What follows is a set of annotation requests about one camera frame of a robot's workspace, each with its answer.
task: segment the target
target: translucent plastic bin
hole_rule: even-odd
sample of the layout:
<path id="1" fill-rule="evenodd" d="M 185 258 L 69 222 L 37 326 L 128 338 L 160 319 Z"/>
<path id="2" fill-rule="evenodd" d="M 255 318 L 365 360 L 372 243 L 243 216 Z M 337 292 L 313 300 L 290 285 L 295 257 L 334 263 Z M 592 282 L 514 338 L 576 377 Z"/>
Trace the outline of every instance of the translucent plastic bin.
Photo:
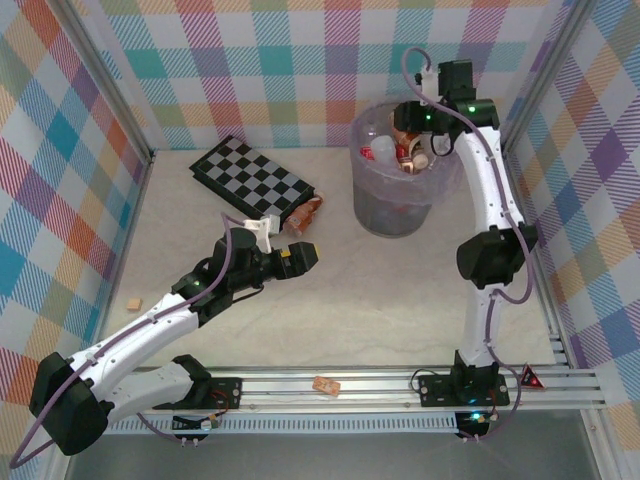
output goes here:
<path id="1" fill-rule="evenodd" d="M 392 135 L 389 114 L 401 101 L 390 99 L 367 108 L 349 132 L 356 218 L 370 232 L 385 237 L 404 237 L 420 228 L 431 206 L 458 188 L 464 171 L 455 154 L 436 157 L 418 175 L 376 164 L 360 154 L 376 136 Z M 428 138 L 423 145 L 429 148 Z"/>

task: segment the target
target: chess board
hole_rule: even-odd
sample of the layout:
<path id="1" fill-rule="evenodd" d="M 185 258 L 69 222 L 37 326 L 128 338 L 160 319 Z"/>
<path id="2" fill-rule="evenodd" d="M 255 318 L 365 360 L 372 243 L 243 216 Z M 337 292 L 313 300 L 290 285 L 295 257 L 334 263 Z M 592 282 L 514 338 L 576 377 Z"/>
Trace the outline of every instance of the chess board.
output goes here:
<path id="1" fill-rule="evenodd" d="M 260 152 L 228 136 L 191 165 L 193 176 L 247 217 L 280 217 L 280 226 L 314 188 Z"/>

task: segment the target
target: beige floor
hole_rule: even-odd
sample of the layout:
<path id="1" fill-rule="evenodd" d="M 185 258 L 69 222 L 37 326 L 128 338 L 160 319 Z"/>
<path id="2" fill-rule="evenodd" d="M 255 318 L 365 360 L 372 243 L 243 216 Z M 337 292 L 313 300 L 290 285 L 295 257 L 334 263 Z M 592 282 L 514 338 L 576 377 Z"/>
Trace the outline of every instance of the beige floor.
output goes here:
<path id="1" fill-rule="evenodd" d="M 262 152 L 327 195 L 303 240 L 321 259 L 299 279 L 271 282 L 205 327 L 147 361 L 162 365 L 190 353 L 207 366 L 442 365 L 457 348 L 465 317 L 465 282 L 456 247 L 473 233 L 466 180 L 403 239 L 366 232 L 352 207 L 351 170 L 343 148 Z M 223 235 L 220 212 L 241 214 L 199 184 L 188 166 L 202 152 L 162 152 L 153 168 L 105 333 L 136 317 L 131 297 L 152 306 Z M 280 235 L 276 247 L 294 239 Z M 522 291 L 524 278 L 514 283 Z M 507 307 L 498 352 L 507 362 L 553 363 L 537 299 Z"/>

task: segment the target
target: wooden block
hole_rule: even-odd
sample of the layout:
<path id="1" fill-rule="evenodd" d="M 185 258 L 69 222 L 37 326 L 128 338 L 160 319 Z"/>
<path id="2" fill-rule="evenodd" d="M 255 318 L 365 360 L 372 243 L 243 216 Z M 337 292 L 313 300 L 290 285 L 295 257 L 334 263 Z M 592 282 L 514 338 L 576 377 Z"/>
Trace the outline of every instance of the wooden block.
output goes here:
<path id="1" fill-rule="evenodd" d="M 140 308 L 142 308 L 141 298 L 130 298 L 127 302 L 127 311 L 129 312 L 139 312 Z"/>
<path id="2" fill-rule="evenodd" d="M 337 397 L 340 394 L 340 382 L 334 382 L 329 378 L 316 377 L 313 381 L 313 389 Z"/>

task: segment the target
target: warning triangle sign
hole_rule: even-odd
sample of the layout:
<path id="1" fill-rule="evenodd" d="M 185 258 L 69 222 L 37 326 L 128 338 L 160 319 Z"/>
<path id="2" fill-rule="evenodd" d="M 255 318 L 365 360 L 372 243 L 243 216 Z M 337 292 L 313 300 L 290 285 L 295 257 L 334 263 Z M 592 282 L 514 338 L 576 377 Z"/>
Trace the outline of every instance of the warning triangle sign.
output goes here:
<path id="1" fill-rule="evenodd" d="M 536 372 L 533 371 L 530 365 L 525 365 L 520 375 L 520 385 L 526 388 L 540 388 L 544 389 L 544 385 L 540 381 Z"/>

